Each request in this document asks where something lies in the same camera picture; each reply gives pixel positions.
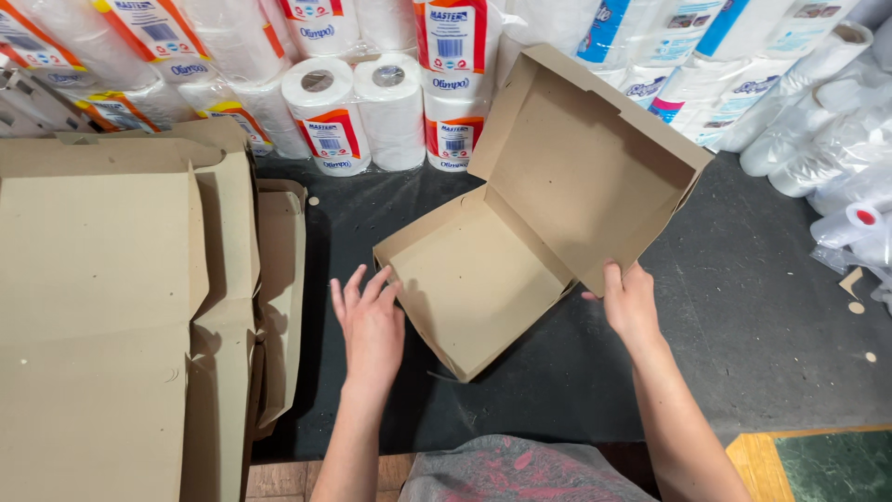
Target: hand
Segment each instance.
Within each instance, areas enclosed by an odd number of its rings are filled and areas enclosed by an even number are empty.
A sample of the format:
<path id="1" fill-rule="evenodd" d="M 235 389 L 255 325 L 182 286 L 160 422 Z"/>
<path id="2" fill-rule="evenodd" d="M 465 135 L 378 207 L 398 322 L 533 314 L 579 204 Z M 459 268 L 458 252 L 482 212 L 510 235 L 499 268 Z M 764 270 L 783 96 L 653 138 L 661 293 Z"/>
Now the hand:
<path id="1" fill-rule="evenodd" d="M 607 322 L 616 331 L 630 352 L 641 347 L 653 336 L 660 335 L 657 305 L 654 303 L 654 277 L 638 262 L 632 264 L 623 277 L 619 265 L 612 259 L 604 261 L 604 311 Z M 582 293 L 587 300 L 597 299 L 589 291 Z"/>
<path id="2" fill-rule="evenodd" d="M 362 296 L 359 283 L 366 265 L 356 269 L 343 293 L 341 282 L 331 281 L 334 315 L 347 346 L 347 382 L 377 397 L 390 392 L 402 363 L 406 337 L 406 315 L 393 305 L 402 291 L 402 282 L 397 280 L 381 290 L 391 271 L 390 265 L 384 267 L 368 282 Z"/>

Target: person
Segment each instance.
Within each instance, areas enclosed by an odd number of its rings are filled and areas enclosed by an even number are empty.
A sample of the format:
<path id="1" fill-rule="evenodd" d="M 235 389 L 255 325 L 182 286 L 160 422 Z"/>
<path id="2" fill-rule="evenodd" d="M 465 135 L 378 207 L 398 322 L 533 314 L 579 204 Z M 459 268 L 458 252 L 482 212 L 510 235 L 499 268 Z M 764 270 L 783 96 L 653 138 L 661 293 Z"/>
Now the person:
<path id="1" fill-rule="evenodd" d="M 373 501 L 378 431 L 402 360 L 405 314 L 384 267 L 359 293 L 361 265 L 341 288 L 331 281 L 343 328 L 347 377 L 311 502 Z M 743 480 L 690 394 L 657 323 L 654 280 L 636 262 L 623 277 L 604 263 L 607 321 L 632 359 L 644 436 L 663 500 L 750 500 Z M 582 297 L 599 301 L 586 291 Z M 484 436 L 449 452 L 419 454 L 400 501 L 653 500 L 588 445 L 545 445 Z"/>

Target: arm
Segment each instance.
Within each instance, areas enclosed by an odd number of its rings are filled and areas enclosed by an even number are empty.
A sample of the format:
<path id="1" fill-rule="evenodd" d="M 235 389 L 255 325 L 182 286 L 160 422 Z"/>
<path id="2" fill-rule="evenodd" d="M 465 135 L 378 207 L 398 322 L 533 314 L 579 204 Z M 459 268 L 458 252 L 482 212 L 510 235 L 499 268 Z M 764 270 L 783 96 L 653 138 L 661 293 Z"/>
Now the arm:
<path id="1" fill-rule="evenodd" d="M 604 263 L 604 310 L 632 357 L 644 437 L 663 500 L 750 500 L 730 458 L 700 412 L 660 333 L 654 278 L 636 262 L 625 277 Z M 586 299 L 595 299 L 589 292 Z"/>
<path id="2" fill-rule="evenodd" d="M 396 281 L 381 290 L 391 267 L 372 278 L 360 296 L 365 272 L 360 265 L 343 293 L 337 279 L 331 282 L 334 315 L 347 348 L 347 379 L 312 502 L 374 501 L 376 496 L 378 430 L 402 362 L 406 317 L 393 305 L 402 284 Z"/>

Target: left hand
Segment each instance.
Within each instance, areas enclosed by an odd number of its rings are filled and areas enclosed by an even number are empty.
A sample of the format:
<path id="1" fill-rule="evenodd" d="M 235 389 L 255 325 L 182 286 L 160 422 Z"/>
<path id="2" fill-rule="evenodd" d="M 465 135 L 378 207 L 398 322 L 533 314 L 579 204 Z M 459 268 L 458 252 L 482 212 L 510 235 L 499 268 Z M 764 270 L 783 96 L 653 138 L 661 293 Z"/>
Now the left hand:
<path id="1" fill-rule="evenodd" d="M 402 291 L 397 280 L 381 290 L 392 268 L 384 267 L 366 285 L 362 295 L 359 283 L 366 273 L 360 265 L 341 291 L 341 282 L 332 279 L 334 315 L 341 324 L 347 347 L 347 383 L 384 397 L 390 392 L 402 363 L 406 338 L 406 315 L 393 304 Z"/>

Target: green marble surface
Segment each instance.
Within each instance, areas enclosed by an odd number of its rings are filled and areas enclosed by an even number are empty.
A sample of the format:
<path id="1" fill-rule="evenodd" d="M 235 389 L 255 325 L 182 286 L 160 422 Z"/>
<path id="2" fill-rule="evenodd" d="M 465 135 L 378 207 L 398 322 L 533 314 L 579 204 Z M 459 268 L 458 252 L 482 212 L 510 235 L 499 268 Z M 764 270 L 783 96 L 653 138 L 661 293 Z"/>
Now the green marble surface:
<path id="1" fill-rule="evenodd" d="M 774 441 L 797 502 L 892 501 L 892 431 Z"/>

